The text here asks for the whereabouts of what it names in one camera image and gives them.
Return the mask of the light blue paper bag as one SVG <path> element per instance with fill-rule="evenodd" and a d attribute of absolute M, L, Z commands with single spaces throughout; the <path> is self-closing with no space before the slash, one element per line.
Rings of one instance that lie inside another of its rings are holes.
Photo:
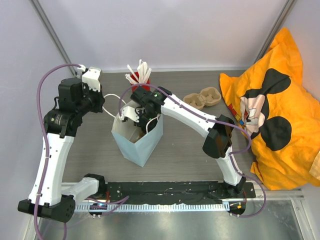
<path fill-rule="evenodd" d="M 131 106 L 135 108 L 135 112 L 138 111 L 138 104 L 132 100 L 125 103 L 123 107 L 125 106 Z M 136 122 L 131 119 L 121 121 L 119 114 L 113 115 L 106 108 L 103 110 L 114 118 L 111 133 L 123 157 L 143 167 L 163 136 L 163 117 L 158 115 L 159 120 L 156 127 L 133 143 L 131 142 L 132 137 L 142 132 L 140 127 L 135 126 Z"/>

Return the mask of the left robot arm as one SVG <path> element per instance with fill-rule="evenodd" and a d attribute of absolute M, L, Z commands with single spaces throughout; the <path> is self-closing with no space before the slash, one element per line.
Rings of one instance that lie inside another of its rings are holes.
<path fill-rule="evenodd" d="M 83 116 L 101 113 L 105 99 L 98 78 L 67 78 L 58 85 L 55 106 L 44 117 L 47 142 L 43 144 L 34 187 L 27 199 L 18 203 L 18 211 L 67 223 L 76 205 L 86 198 L 100 200 L 107 192 L 105 178 L 88 173 L 72 187 L 62 190 L 67 156 Z"/>

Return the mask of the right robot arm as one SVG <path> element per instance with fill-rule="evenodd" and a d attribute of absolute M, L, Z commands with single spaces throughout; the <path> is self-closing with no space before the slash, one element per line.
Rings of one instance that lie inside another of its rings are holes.
<path fill-rule="evenodd" d="M 226 193 L 233 198 L 244 192 L 246 178 L 238 170 L 235 160 L 232 160 L 232 131 L 234 122 L 224 116 L 215 117 L 206 114 L 193 106 L 183 103 L 176 95 L 163 87 L 153 92 L 142 86 L 137 87 L 130 96 L 142 110 L 138 112 L 135 124 L 148 133 L 157 125 L 157 118 L 166 115 L 189 126 L 202 137 L 203 152 L 216 159 L 223 175 Z"/>

